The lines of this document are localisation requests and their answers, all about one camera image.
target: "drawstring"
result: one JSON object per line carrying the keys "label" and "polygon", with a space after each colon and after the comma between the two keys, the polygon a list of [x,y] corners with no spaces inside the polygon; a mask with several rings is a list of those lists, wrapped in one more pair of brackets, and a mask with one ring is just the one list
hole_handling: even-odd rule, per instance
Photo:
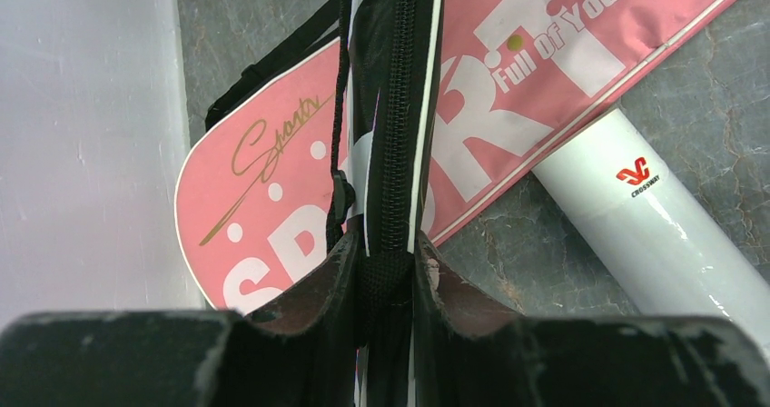
{"label": "drawstring", "polygon": [[342,102],[350,70],[348,53],[348,34],[350,30],[350,3],[352,0],[340,0],[340,69],[337,73],[337,95],[334,100],[334,123],[331,130],[331,180],[333,193],[331,206],[326,216],[326,251],[329,253],[342,238],[342,225],[347,219],[348,210],[355,201],[353,186],[340,170],[340,141],[342,136]]}

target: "red logo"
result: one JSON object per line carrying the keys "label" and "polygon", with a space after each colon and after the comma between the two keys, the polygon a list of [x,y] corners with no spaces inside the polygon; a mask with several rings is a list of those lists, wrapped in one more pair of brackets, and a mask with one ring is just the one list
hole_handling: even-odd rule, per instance
{"label": "red logo", "polygon": [[634,186],[642,184],[647,178],[649,178],[649,169],[647,168],[647,161],[644,157],[639,157],[635,162],[637,169],[631,171],[626,168],[617,173],[617,179],[621,182],[626,182]]}

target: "white dot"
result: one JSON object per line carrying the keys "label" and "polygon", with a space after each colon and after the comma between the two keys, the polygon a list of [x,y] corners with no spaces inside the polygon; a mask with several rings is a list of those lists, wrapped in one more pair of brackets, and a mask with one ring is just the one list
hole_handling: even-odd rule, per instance
{"label": "white dot", "polygon": [[487,55],[484,56],[484,65],[486,65],[489,69],[497,68],[501,61],[502,56],[497,51],[490,51],[487,53]]}
{"label": "white dot", "polygon": [[326,157],[326,144],[323,141],[315,141],[311,145],[313,159],[320,160]]}
{"label": "white dot", "polygon": [[230,242],[240,242],[243,238],[243,228],[239,223],[231,223],[227,226],[227,238]]}
{"label": "white dot", "polygon": [[283,198],[283,188],[280,184],[270,183],[270,186],[267,188],[267,194],[271,200],[280,201]]}

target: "black strap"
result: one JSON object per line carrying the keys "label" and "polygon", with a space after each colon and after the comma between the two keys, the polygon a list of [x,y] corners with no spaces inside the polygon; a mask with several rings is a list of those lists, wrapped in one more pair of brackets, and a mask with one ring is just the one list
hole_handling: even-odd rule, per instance
{"label": "black strap", "polygon": [[327,1],[310,19],[262,60],[244,69],[241,79],[209,107],[205,119],[206,131],[211,130],[238,105],[262,89],[277,75],[330,42],[337,35],[337,30],[334,29],[326,35],[324,33],[337,21],[339,5],[340,0]]}
{"label": "black strap", "polygon": [[342,225],[348,209],[355,201],[353,186],[348,183],[345,173],[340,170],[340,140],[342,136],[342,102],[350,70],[348,53],[348,34],[350,29],[350,10],[352,0],[340,1],[340,67],[337,72],[337,95],[334,99],[334,123],[331,129],[331,179],[334,182],[331,206],[326,217],[326,249],[331,252],[334,245],[342,238]]}

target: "black zipper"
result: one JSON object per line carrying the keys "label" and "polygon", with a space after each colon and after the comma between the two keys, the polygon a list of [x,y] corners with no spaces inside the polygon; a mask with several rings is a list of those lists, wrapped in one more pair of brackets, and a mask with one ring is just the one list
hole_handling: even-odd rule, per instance
{"label": "black zipper", "polygon": [[399,0],[395,9],[393,51],[390,62],[389,110],[385,115],[382,178],[381,239],[383,251],[405,249],[409,239],[410,192],[408,141],[410,84],[417,0]]}

